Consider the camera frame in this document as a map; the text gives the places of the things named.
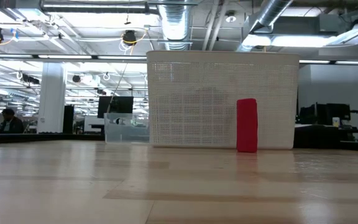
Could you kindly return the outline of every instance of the red block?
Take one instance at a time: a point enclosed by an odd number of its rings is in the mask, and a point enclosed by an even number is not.
[[[237,151],[258,150],[258,111],[255,99],[237,100]]]

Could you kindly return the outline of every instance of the light wood surface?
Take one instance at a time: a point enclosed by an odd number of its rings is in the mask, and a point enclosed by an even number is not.
[[[358,152],[1,144],[0,223],[358,223]]]

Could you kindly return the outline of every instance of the clear plastic box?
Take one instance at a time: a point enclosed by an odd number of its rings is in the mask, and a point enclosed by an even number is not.
[[[147,119],[133,119],[132,114],[104,114],[106,143],[149,143],[149,132],[149,121]]]

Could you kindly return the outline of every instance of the speaker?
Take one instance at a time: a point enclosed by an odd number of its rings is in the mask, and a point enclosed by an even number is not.
[[[73,134],[74,106],[65,106],[63,117],[63,134]]]

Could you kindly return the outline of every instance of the white wall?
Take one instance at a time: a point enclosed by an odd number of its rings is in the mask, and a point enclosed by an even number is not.
[[[313,103],[345,103],[358,109],[358,66],[307,65],[298,79],[299,108]],[[351,124],[358,127],[358,114]]]

